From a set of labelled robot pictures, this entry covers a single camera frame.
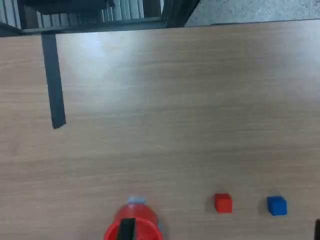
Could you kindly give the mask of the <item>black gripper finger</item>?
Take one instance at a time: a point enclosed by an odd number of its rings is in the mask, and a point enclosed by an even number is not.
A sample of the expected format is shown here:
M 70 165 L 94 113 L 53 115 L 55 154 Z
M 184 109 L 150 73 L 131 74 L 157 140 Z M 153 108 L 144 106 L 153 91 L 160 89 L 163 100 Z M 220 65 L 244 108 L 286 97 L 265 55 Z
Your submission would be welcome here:
M 118 227 L 117 240 L 135 240 L 136 239 L 136 219 L 123 218 Z
M 314 225 L 314 240 L 320 240 L 320 219 L 315 221 Z

